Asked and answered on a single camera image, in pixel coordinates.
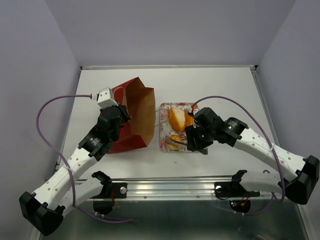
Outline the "orange round fake bread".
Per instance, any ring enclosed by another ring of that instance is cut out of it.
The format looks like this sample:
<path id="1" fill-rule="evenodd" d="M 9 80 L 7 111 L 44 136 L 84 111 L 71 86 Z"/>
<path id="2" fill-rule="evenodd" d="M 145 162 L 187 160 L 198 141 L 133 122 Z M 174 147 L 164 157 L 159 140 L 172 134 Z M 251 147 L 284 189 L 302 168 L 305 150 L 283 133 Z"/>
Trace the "orange round fake bread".
<path id="1" fill-rule="evenodd" d="M 170 109 L 169 123 L 175 132 L 182 133 L 187 126 L 187 119 L 185 112 L 180 108 Z"/>

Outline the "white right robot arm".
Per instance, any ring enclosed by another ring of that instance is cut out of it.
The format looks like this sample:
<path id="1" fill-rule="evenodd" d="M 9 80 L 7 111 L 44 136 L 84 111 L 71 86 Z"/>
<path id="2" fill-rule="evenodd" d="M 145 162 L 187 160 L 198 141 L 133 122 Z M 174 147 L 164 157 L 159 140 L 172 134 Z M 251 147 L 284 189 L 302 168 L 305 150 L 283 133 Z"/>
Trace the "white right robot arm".
<path id="1" fill-rule="evenodd" d="M 187 149 L 203 152 L 214 142 L 246 152 L 277 171 L 276 174 L 239 170 L 230 181 L 218 182 L 218 198 L 258 197 L 261 192 L 284 194 L 296 204 L 308 203 L 320 178 L 320 161 L 313 155 L 302 157 L 269 143 L 237 118 L 222 120 L 211 108 L 193 115 L 185 128 Z"/>

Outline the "red paper bag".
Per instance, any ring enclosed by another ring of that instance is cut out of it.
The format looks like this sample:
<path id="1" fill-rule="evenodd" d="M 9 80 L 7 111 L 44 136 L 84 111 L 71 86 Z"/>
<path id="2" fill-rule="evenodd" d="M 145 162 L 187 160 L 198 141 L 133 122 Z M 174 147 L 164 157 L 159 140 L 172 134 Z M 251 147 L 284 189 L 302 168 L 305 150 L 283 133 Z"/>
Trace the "red paper bag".
<path id="1" fill-rule="evenodd" d="M 115 99 L 127 107 L 131 120 L 123 124 L 119 140 L 108 153 L 117 154 L 146 148 L 154 137 L 156 125 L 155 90 L 146 87 L 139 77 L 112 90 Z"/>

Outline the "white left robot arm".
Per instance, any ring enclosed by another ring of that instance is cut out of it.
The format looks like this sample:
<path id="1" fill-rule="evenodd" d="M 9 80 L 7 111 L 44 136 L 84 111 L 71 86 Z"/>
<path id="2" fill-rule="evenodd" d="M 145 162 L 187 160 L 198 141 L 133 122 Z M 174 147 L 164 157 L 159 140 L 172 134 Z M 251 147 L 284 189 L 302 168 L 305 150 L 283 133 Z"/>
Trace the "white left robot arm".
<path id="1" fill-rule="evenodd" d="M 111 150 L 124 123 L 130 119 L 124 105 L 102 109 L 96 125 L 78 144 L 67 164 L 41 187 L 32 193 L 26 191 L 19 197 L 23 217 L 43 236 L 57 230 L 73 206 L 96 196 L 115 196 L 112 179 L 102 171 L 94 172 L 90 179 L 78 186 L 75 183 Z"/>

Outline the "floral rectangular tray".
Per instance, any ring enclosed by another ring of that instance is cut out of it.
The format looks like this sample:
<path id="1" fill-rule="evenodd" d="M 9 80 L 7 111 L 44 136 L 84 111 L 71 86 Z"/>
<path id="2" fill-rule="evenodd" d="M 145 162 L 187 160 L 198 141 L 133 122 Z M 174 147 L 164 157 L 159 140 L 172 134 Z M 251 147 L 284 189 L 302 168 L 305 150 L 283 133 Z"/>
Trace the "floral rectangular tray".
<path id="1" fill-rule="evenodd" d="M 186 148 L 181 148 L 179 151 L 171 151 L 167 147 L 167 142 L 165 140 L 166 136 L 170 135 L 180 135 L 182 142 L 187 144 L 187 136 L 184 129 L 184 132 L 176 132 L 172 129 L 169 118 L 171 115 L 171 109 L 179 108 L 186 113 L 188 113 L 189 108 L 193 105 L 193 102 L 163 102 L 159 107 L 159 137 L 160 137 L 160 149 L 163 152 L 188 152 Z"/>

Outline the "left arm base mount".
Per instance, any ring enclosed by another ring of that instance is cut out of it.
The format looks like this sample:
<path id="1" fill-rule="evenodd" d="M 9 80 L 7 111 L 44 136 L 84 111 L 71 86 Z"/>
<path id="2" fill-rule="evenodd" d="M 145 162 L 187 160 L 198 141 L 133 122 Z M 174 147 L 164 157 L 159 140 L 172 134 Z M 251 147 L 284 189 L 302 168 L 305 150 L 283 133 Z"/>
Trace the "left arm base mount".
<path id="1" fill-rule="evenodd" d="M 116 200 L 126 199 L 128 184 L 126 182 L 113 181 L 102 171 L 96 171 L 91 175 L 92 180 L 97 180 L 97 192 L 93 194 L 93 210 L 101 216 L 111 213 L 116 205 Z"/>

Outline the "small round fake bread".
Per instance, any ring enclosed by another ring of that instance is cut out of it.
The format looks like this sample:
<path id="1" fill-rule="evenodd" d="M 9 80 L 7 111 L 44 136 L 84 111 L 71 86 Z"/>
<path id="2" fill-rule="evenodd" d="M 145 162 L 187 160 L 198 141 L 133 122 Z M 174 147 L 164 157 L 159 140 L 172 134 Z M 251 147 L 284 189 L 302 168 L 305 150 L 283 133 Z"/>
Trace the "small round fake bread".
<path id="1" fill-rule="evenodd" d="M 170 141 L 167 142 L 167 148 L 170 151 L 179 151 L 181 148 L 184 146 L 182 145 L 183 139 L 181 138 L 180 135 L 170 135 L 169 136 Z"/>

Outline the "aluminium front mounting rail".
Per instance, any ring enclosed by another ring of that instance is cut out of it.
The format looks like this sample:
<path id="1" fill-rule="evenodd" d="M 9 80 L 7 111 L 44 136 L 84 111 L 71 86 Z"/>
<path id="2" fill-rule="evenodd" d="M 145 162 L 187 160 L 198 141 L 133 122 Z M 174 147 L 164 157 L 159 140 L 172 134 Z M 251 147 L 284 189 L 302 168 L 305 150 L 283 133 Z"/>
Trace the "aluminium front mounting rail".
<path id="1" fill-rule="evenodd" d="M 161 178 L 120 178 L 114 182 L 127 183 L 125 199 L 116 201 L 209 201 L 215 200 L 215 182 L 229 182 L 231 175 L 202 177 L 161 177 Z M 260 196 L 270 193 L 281 194 L 279 176 L 274 173 L 249 171 L 240 183 L 247 191 L 259 191 Z M 98 191 L 98 181 L 92 178 L 82 182 L 75 188 L 78 204 L 89 200 Z"/>

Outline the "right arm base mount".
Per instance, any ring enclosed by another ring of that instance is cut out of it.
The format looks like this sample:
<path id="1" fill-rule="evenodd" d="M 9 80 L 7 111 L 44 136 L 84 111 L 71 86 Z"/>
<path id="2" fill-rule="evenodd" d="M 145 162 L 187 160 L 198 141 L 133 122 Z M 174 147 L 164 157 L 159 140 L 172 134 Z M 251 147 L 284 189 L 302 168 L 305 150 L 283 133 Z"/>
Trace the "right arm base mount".
<path id="1" fill-rule="evenodd" d="M 231 177 L 230 181 L 220 181 L 214 183 L 214 194 L 219 200 L 229 201 L 229 205 L 233 211 L 241 214 L 248 214 L 251 209 L 250 198 L 260 196 L 258 190 L 246 190 L 242 185 L 242 178 L 247 174 L 247 170 L 239 170 Z"/>

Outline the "metal tongs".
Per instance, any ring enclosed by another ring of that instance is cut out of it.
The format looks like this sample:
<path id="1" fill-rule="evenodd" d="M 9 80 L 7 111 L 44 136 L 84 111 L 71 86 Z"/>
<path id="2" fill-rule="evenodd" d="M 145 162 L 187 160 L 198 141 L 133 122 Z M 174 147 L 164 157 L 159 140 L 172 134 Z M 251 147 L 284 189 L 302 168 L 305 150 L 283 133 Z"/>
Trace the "metal tongs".
<path id="1" fill-rule="evenodd" d="M 179 146 L 179 147 L 181 147 L 181 148 L 185 148 L 185 149 L 189 150 L 187 143 L 183 143 L 183 142 L 180 142 L 180 141 L 173 140 L 173 139 L 171 139 L 169 136 L 166 136 L 166 137 L 165 137 L 165 141 L 166 141 L 168 144 L 170 144 L 170 145 Z M 203 154 L 203 155 L 208 155 L 208 154 L 209 154 L 207 148 L 204 148 L 204 149 L 201 149 L 201 150 L 196 150 L 196 152 L 199 152 L 199 153 L 201 153 L 201 154 Z"/>

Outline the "orange long fake bread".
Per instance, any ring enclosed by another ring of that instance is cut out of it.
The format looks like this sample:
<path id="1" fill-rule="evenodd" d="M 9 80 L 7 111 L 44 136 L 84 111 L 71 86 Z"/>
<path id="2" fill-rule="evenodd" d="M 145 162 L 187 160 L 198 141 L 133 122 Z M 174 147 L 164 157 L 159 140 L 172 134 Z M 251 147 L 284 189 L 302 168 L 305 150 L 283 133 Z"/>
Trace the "orange long fake bread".
<path id="1" fill-rule="evenodd" d="M 194 124 L 193 116 L 189 115 L 188 113 L 185 114 L 186 119 L 186 127 L 192 126 Z"/>

